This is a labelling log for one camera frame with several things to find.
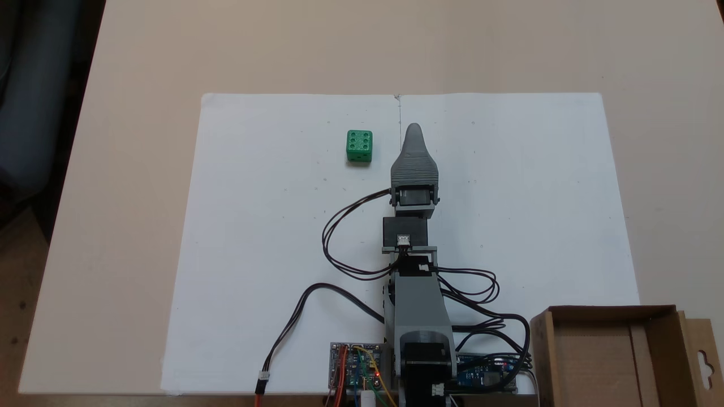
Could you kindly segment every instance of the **gray chair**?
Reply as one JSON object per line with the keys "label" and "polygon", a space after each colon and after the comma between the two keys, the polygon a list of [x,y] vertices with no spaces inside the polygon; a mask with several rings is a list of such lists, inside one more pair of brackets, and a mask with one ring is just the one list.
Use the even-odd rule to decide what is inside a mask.
{"label": "gray chair", "polygon": [[50,174],[81,0],[0,0],[0,198]]}

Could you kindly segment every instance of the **yellow wire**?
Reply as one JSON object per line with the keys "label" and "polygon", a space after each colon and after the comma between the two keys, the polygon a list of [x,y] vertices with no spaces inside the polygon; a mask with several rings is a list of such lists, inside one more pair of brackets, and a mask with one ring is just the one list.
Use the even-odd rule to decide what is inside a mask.
{"label": "yellow wire", "polygon": [[387,389],[387,386],[384,385],[384,380],[382,380],[382,373],[380,373],[379,369],[377,368],[377,362],[374,361],[374,355],[372,354],[372,352],[366,350],[365,348],[362,348],[361,346],[354,346],[354,348],[367,353],[367,356],[369,356],[369,360],[372,363],[372,367],[374,367],[374,371],[377,372],[377,375],[379,376],[379,382],[382,383],[382,388],[384,389],[384,392],[387,393],[387,397],[390,398],[390,403],[392,403],[394,407],[397,407],[395,399],[392,398],[392,395]]}

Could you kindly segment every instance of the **circuit board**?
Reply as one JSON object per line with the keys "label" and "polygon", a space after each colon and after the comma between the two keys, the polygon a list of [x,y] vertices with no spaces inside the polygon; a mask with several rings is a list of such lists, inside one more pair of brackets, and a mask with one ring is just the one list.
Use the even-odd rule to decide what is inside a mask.
{"label": "circuit board", "polygon": [[[332,343],[329,346],[329,380],[327,385],[329,388],[335,387],[340,379],[339,365],[340,352],[347,347],[347,358],[345,361],[345,386],[352,390],[357,385],[358,390],[369,389],[370,387],[378,390],[381,388],[379,377],[376,375],[374,367],[369,363],[369,355],[366,352],[357,351],[355,346],[362,347],[372,353],[374,361],[378,369],[384,371],[382,364],[383,346],[380,343]],[[482,354],[476,353],[458,353],[457,363],[464,364],[473,361]],[[458,372],[458,385],[461,387],[489,387],[500,383],[502,378],[513,370],[513,365],[506,361],[500,360],[489,366],[477,366],[464,372]],[[515,378],[505,386],[503,392],[513,393],[518,389]]]}
{"label": "circuit board", "polygon": [[[469,361],[473,361],[479,358],[479,354],[474,353],[458,353],[458,364],[464,364]],[[476,366],[472,369],[465,370],[464,372],[458,372],[458,385],[464,387],[489,387],[500,383],[502,378],[505,378],[508,373],[513,370],[514,366],[509,364],[502,359],[493,363],[489,366]],[[515,378],[510,381],[503,392],[512,393],[518,389],[515,384]]]}
{"label": "circuit board", "polygon": [[358,390],[381,389],[381,382],[377,376],[369,355],[366,352],[358,351],[354,347],[364,348],[374,356],[378,369],[382,369],[382,345],[378,343],[332,343],[329,347],[329,381],[328,386],[336,387],[340,379],[340,352],[347,347],[347,358],[345,360],[345,386],[353,389],[355,385]]}

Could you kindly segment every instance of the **robotic arm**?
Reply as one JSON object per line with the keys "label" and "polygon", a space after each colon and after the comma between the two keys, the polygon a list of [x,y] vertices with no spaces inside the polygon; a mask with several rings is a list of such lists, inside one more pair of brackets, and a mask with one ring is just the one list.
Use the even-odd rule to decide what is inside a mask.
{"label": "robotic arm", "polygon": [[449,406],[445,383],[457,376],[453,329],[432,271],[437,247],[427,243],[439,175],[417,123],[408,127],[390,176],[395,216],[382,220],[382,252],[399,261],[384,286],[384,320],[400,407]]}

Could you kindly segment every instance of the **white connector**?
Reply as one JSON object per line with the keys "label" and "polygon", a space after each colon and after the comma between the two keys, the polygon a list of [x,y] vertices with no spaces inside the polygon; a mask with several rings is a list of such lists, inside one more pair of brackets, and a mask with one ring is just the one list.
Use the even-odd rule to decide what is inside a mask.
{"label": "white connector", "polygon": [[445,383],[432,385],[432,395],[433,397],[436,395],[445,395]]}
{"label": "white connector", "polygon": [[376,407],[374,392],[372,390],[362,390],[360,392],[360,407]]}

